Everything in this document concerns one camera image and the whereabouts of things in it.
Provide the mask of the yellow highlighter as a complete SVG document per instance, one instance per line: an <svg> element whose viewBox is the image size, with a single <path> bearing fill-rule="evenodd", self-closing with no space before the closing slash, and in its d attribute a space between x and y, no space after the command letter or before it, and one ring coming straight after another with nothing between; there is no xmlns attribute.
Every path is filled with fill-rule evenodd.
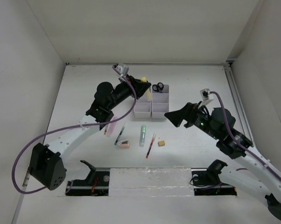
<svg viewBox="0 0 281 224"><path fill-rule="evenodd" d="M141 78L141 81L146 83L147 82L146 77ZM147 101L151 101L152 100L152 95L151 95L150 88L146 90L145 95L146 95Z"/></svg>

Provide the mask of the black handled scissors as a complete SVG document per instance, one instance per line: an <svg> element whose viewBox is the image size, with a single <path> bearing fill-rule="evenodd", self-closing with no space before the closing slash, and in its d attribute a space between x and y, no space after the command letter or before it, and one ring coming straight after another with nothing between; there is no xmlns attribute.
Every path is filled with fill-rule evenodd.
<svg viewBox="0 0 281 224"><path fill-rule="evenodd" d="M154 92L163 93L163 89L164 89L164 84L162 82L152 85L152 90Z"/></svg>

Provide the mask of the green highlighter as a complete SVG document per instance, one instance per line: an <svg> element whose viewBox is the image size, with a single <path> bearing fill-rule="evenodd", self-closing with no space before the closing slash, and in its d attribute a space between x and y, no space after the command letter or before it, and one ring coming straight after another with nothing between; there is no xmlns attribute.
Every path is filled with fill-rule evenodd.
<svg viewBox="0 0 281 224"><path fill-rule="evenodd" d="M146 126L141 126L139 146L143 147L145 143Z"/></svg>

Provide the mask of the purple highlighter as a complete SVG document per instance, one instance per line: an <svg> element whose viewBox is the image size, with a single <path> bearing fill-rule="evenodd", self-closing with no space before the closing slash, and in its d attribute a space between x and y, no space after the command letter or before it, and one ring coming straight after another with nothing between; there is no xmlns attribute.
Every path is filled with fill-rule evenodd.
<svg viewBox="0 0 281 224"><path fill-rule="evenodd" d="M116 121L108 124L107 137L111 137L116 125Z"/></svg>

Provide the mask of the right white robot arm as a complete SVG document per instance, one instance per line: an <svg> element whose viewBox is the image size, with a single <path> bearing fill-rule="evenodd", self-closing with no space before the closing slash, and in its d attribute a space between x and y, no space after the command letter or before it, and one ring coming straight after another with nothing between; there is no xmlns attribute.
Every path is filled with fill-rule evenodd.
<svg viewBox="0 0 281 224"><path fill-rule="evenodd" d="M179 127L195 126L217 141L217 148L254 177L230 168L225 162L215 160L198 179L206 185L226 183L258 199L269 212L281 221L281 173L266 161L244 134L233 128L236 121L227 109L214 108L205 112L205 106L187 103L182 109L167 112L165 117Z"/></svg>

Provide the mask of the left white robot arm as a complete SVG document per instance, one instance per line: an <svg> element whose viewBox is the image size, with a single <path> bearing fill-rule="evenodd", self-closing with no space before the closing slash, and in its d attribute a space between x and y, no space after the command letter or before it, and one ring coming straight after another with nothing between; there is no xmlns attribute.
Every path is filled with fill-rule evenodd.
<svg viewBox="0 0 281 224"><path fill-rule="evenodd" d="M56 140L33 147L28 171L47 189L58 188L66 177L64 160L89 136L101 131L114 116L112 109L132 96L139 99L150 89L149 82L142 82L127 75L116 87L109 82L98 85L94 102L79 121Z"/></svg>

